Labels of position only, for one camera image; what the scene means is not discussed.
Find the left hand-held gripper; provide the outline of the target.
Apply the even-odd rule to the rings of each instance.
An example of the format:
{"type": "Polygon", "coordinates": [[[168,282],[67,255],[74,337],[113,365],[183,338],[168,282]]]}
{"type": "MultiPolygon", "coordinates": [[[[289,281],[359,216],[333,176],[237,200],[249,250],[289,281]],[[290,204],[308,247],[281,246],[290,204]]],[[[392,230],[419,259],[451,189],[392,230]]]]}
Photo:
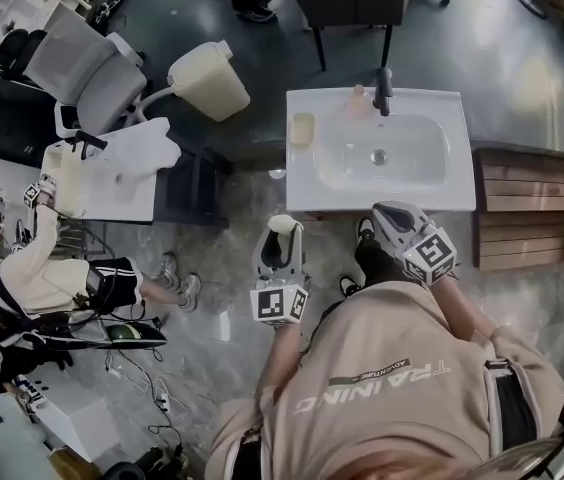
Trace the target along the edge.
{"type": "Polygon", "coordinates": [[[288,256],[282,252],[279,234],[264,231],[254,250],[254,270],[257,274],[271,274],[287,265],[294,273],[291,277],[262,277],[250,291],[253,319],[273,327],[300,324],[307,306],[308,276],[305,265],[304,227],[295,224],[289,234],[288,256]]]}

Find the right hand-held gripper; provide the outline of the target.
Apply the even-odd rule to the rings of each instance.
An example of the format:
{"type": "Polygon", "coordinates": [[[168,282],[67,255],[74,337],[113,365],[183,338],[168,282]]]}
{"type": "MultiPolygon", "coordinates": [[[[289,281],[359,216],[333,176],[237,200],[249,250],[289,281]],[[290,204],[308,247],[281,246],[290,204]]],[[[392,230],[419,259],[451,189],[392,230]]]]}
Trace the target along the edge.
{"type": "Polygon", "coordinates": [[[446,231],[414,205],[383,201],[372,213],[409,276],[432,286],[456,267],[457,249],[446,231]]]}

